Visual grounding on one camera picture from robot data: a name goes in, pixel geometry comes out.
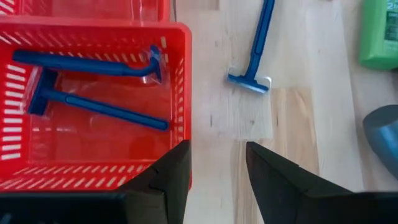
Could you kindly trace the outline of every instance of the red plastic basket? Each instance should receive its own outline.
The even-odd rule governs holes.
[[[189,29],[178,23],[89,19],[65,22],[57,18],[23,16],[0,18],[0,191],[116,189],[183,139],[190,139],[191,43]],[[129,128],[128,133],[121,132],[111,141],[97,142],[78,138],[82,132],[71,136],[67,127],[61,125],[80,122],[83,117],[79,114],[90,112],[76,109],[74,113],[67,113],[66,110],[72,109],[53,103],[52,109],[60,116],[46,121],[19,110],[32,67],[12,61],[15,49],[76,57],[99,55],[103,60],[123,60],[131,67],[143,67],[145,61],[133,58],[139,58],[143,49],[150,45],[156,45],[162,51],[165,71],[170,73],[170,88],[167,91],[155,88],[152,94],[146,91],[147,100],[152,101],[150,105],[142,104],[143,100],[131,102],[137,102],[141,108],[135,105],[135,109],[145,113],[166,111],[171,120],[169,131],[161,132],[110,118],[111,122],[106,124],[112,131]],[[113,82],[117,78],[105,81]],[[125,99],[137,96],[136,92],[123,94]],[[160,100],[159,95],[167,100]],[[77,128],[85,130],[82,124]],[[140,135],[141,138],[134,142],[124,142],[129,136]]]
[[[169,0],[0,0],[0,15],[164,21]]]

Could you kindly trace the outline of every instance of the wooden table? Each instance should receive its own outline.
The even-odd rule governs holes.
[[[363,0],[276,0],[259,77],[269,95],[225,82],[244,73],[263,0],[177,0],[193,34],[193,187],[185,223],[262,223],[244,145],[256,141],[352,191],[397,190],[362,119],[397,103],[396,78],[358,65]]]

